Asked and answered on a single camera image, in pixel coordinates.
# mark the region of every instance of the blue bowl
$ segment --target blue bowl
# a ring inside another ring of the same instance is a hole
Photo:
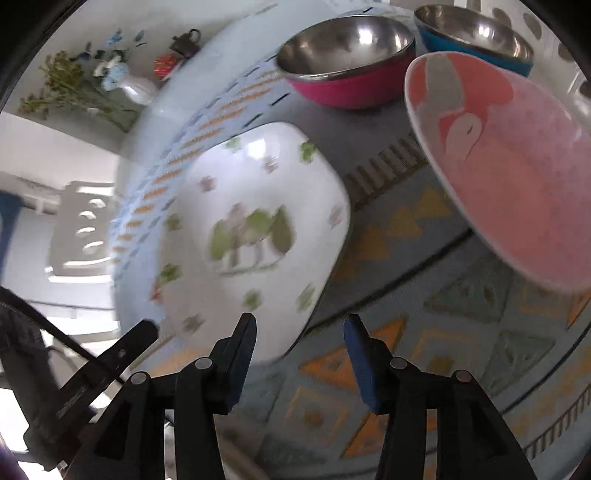
[[[425,5],[414,20],[428,51],[461,51],[524,77],[534,65],[534,50],[521,35],[475,11]]]

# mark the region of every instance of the white vase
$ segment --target white vase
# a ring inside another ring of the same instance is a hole
[[[150,105],[158,95],[158,87],[143,77],[126,74],[118,83],[129,100],[139,105]]]

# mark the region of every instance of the plate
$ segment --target plate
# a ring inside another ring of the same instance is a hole
[[[462,53],[416,59],[405,101],[449,195],[511,266],[591,287],[591,138],[543,88]]]
[[[253,362],[298,339],[349,230],[337,174],[296,127],[272,123],[204,152],[167,211],[157,290],[167,319],[209,351],[243,312]]]

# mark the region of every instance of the black teapot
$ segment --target black teapot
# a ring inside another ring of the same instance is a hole
[[[170,49],[182,55],[185,59],[190,59],[201,50],[199,46],[201,32],[197,28],[192,28],[179,37],[173,37],[173,40],[174,42],[170,46]]]

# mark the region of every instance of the patterned tablecloth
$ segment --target patterned tablecloth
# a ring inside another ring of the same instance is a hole
[[[408,11],[371,13],[397,17],[417,31]],[[424,52],[418,35],[417,41]],[[583,411],[591,401],[591,339],[585,337],[591,294],[543,290],[474,236],[428,166],[403,102],[362,112],[316,105],[277,75],[273,58],[225,86],[148,173],[132,179],[137,188],[112,238],[122,328],[165,317],[154,291],[158,241],[191,162],[247,129],[290,122],[345,183],[352,232],[304,338],[276,364],[251,368],[241,402],[219,420],[220,431],[273,478],[373,478],[386,418],[362,404],[337,321],[357,311],[374,336],[419,368],[473,372],[538,477],[563,478],[582,451],[571,448],[572,436],[583,446],[588,437]],[[187,339],[174,338],[141,368],[165,374],[195,356]],[[428,429],[426,478],[434,478],[432,416]]]

